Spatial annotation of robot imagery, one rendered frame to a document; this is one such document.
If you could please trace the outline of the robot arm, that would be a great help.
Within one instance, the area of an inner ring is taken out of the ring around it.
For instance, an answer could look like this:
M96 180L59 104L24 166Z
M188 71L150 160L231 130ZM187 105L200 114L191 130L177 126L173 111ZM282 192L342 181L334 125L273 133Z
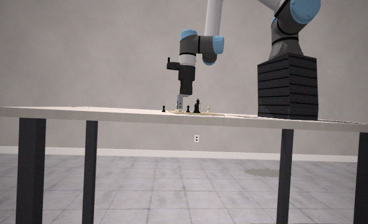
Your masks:
M320 0L258 0L271 10L272 49L268 60L287 52L304 55L299 46L298 33L319 12ZM181 32L180 55L202 54L204 64L210 66L223 53L224 37L219 36L223 0L208 0L204 36L195 30ZM205 53L205 54L203 54Z

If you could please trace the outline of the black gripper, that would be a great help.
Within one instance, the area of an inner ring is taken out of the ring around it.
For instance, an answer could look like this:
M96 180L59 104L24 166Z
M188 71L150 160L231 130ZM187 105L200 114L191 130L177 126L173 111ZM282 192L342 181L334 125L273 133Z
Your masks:
M181 81L180 94L177 95L177 109L183 109L183 97L192 95L192 82L195 81L196 56L182 54L179 62L170 62L168 58L167 69L178 70L178 80Z

